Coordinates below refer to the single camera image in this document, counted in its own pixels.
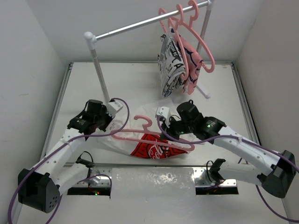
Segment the white red print t-shirt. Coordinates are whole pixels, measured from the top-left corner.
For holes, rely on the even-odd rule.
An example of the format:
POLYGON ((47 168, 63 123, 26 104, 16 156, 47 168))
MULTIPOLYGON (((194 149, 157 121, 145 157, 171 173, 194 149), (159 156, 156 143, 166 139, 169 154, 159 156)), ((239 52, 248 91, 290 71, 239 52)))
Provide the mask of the white red print t-shirt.
MULTIPOLYGON (((152 120, 152 126, 148 127, 148 129, 152 132, 159 132, 159 128, 157 127, 157 120, 155 118, 156 110, 158 107, 166 106, 170 109, 171 113, 174 113, 175 105, 170 99, 163 99, 151 104, 141 105, 139 107, 133 108, 130 110, 130 116, 127 124, 124 129, 138 129, 142 130, 142 124, 145 124, 146 121, 143 119, 134 120, 134 116, 136 115, 144 115, 152 120)), ((142 133, 123 133, 118 132, 117 135, 122 137, 143 139, 143 140, 161 140, 160 136, 143 136, 142 133)), ((187 144, 181 144, 178 142, 173 142, 170 140, 164 140, 170 144, 178 145, 181 147, 189 148, 190 146, 187 144)), ((94 140, 93 146, 98 149, 104 149, 107 151, 112 151, 128 156, 133 156, 137 158, 150 159, 150 160, 159 160, 166 159, 173 156, 179 156, 183 154, 189 154, 190 152, 186 152, 180 149, 171 148, 171 147, 163 147, 159 145, 128 141, 128 140, 118 140, 113 138, 112 136, 100 137, 94 140)))

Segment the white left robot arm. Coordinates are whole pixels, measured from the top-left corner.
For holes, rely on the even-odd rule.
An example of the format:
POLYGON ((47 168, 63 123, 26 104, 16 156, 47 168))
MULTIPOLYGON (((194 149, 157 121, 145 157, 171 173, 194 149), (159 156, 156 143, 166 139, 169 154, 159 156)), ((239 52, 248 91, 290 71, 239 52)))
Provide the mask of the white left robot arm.
POLYGON ((81 180, 90 176, 92 161, 78 159, 63 171, 70 157, 84 145, 95 131, 103 131, 115 118, 122 105, 116 99, 107 104, 90 99, 84 109, 73 117, 56 145, 31 169, 23 169, 18 175, 16 195, 18 202, 49 213, 60 201, 64 192, 81 180))

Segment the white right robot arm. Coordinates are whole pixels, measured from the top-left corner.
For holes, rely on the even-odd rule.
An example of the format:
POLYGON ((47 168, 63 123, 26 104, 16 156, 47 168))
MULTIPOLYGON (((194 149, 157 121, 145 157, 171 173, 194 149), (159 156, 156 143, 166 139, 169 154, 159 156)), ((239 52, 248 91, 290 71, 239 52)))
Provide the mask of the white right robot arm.
POLYGON ((216 159, 207 171, 210 181, 219 183, 226 179, 236 179, 261 186, 277 198, 286 197, 299 171, 292 152, 284 150, 280 153, 250 141, 223 121, 202 115, 192 100, 181 103, 177 112, 179 120, 172 117, 168 107, 157 108, 156 119, 162 137, 186 144, 187 141, 179 137, 193 134, 198 138, 198 144, 210 143, 247 161, 246 164, 231 164, 225 159, 216 159))

